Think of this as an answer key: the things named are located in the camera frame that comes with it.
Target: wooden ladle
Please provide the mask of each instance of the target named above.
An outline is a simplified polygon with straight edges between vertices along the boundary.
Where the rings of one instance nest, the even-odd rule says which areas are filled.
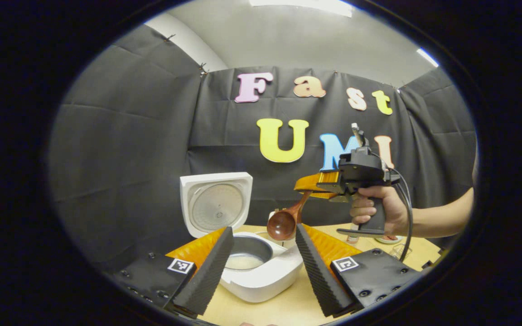
[[[288,209],[273,214],[267,222],[267,233],[277,241],[289,240],[295,235],[295,228],[301,223],[301,210],[313,190],[306,190],[301,200]]]

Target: black cable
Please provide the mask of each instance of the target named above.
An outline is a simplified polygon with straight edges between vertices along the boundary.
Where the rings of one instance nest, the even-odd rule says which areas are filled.
[[[404,193],[404,188],[402,188],[401,184],[397,184],[398,190],[402,193],[402,196],[406,196]],[[412,203],[410,202],[409,198],[406,199],[406,209],[408,210],[408,236],[406,237],[406,243],[404,244],[404,251],[402,252],[402,255],[400,256],[400,261],[404,262],[404,258],[406,258],[406,254],[408,254],[408,249],[410,249],[410,240],[412,239],[412,229],[413,227],[413,219],[414,214],[412,213]]]
[[[370,152],[372,155],[378,157],[381,161],[384,162],[384,160],[380,157],[380,155],[377,155],[374,152]],[[406,210],[408,211],[408,236],[406,237],[406,243],[404,244],[404,251],[402,252],[402,255],[400,255],[400,261],[404,262],[404,258],[406,258],[406,254],[408,253],[408,249],[410,249],[410,240],[412,239],[412,229],[414,227],[414,213],[412,213],[412,198],[410,197],[410,190],[408,188],[408,183],[406,182],[406,179],[404,179],[404,176],[402,176],[402,173],[400,173],[398,170],[393,169],[391,167],[388,167],[389,171],[396,172],[398,176],[400,176],[400,180],[404,182],[404,186],[406,187],[406,192],[404,192],[404,188],[402,188],[402,185],[400,183],[396,184],[398,187],[399,193],[402,194],[402,201],[406,204]]]

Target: plate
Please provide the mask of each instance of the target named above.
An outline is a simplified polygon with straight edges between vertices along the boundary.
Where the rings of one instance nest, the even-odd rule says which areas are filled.
[[[401,235],[396,235],[396,237],[398,238],[398,240],[386,240],[386,239],[382,239],[382,238],[375,238],[375,239],[383,244],[397,244],[402,239],[404,239],[404,237],[402,237]]]

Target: finger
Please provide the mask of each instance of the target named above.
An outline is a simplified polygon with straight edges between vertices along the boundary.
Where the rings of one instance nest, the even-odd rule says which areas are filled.
[[[392,187],[373,186],[368,188],[359,188],[358,192],[362,196],[366,197],[385,198],[393,192],[396,192],[396,190]]]
[[[356,192],[355,194],[352,194],[352,198],[355,200],[356,199],[367,199],[367,197],[360,195],[358,192]]]
[[[359,216],[359,215],[374,215],[376,213],[376,209],[373,207],[358,207],[350,209],[350,215]]]
[[[362,223],[366,223],[367,221],[369,221],[369,219],[371,219],[371,216],[369,216],[369,215],[354,216],[354,218],[352,218],[352,223],[362,224]]]
[[[373,207],[373,200],[356,199],[352,202],[352,208],[354,207]]]

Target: letter m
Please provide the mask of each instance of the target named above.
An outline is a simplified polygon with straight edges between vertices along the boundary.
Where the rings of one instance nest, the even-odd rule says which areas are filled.
[[[320,170],[322,172],[338,169],[339,156],[360,147],[356,136],[350,137],[346,149],[342,147],[342,143],[335,134],[322,134],[319,136],[319,140],[324,144],[324,167]]]

